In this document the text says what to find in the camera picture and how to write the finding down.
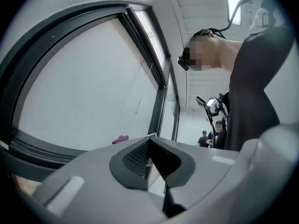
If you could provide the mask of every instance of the dark gray window frame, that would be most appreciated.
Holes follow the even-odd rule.
[[[162,70],[150,40],[135,10],[145,10],[151,18],[165,52]],[[38,23],[9,50],[0,65],[0,139],[8,144],[6,157],[15,157],[13,170],[25,163],[42,170],[55,170],[86,151],[57,146],[18,130],[22,106],[35,79],[47,62],[70,40],[84,31],[118,18],[136,44],[159,88],[149,133],[159,135],[162,127],[167,84],[171,67],[170,54],[161,28],[150,6],[126,1],[101,1],[63,10]],[[41,181],[41,176],[31,180]]]
[[[174,112],[174,123],[173,123],[173,130],[172,130],[171,140],[177,141],[180,105],[179,105],[177,81],[176,81],[176,77],[174,75],[174,70],[173,70],[172,64],[171,64],[171,67],[170,67],[170,75],[171,75],[171,78],[172,78],[172,83],[173,83],[174,91],[175,91],[175,94],[176,94],[176,104],[175,104],[175,112]]]

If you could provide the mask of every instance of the window pane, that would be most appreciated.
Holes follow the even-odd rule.
[[[169,75],[169,80],[168,80],[167,101],[170,104],[171,111],[174,116],[174,112],[175,112],[175,108],[176,108],[176,93],[174,90],[171,75]]]
[[[167,89],[167,102],[165,103],[165,110],[162,122],[160,137],[171,140],[174,124],[174,113],[176,106],[176,95],[172,83],[171,75],[169,75],[168,89]]]
[[[148,134],[158,85],[118,19],[82,33],[59,50],[34,82],[19,129],[74,149]]]
[[[145,32],[147,33],[149,40],[155,50],[155,53],[158,57],[158,60],[160,62],[160,65],[162,69],[164,68],[164,61],[165,61],[165,54],[162,49],[162,45],[160,43],[160,40],[158,38],[158,35],[150,21],[150,18],[146,14],[145,11],[136,11],[135,12],[137,17],[139,18]]]

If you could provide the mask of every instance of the white ceiling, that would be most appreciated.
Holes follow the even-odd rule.
[[[228,25],[227,0],[172,0],[184,45],[194,33],[203,28],[221,29]],[[260,0],[241,8],[241,25],[232,25],[223,35],[230,40],[243,41],[258,10]],[[230,74],[223,69],[187,72],[187,108],[201,111],[196,96],[208,100],[228,90]],[[186,100],[186,93],[179,96]]]

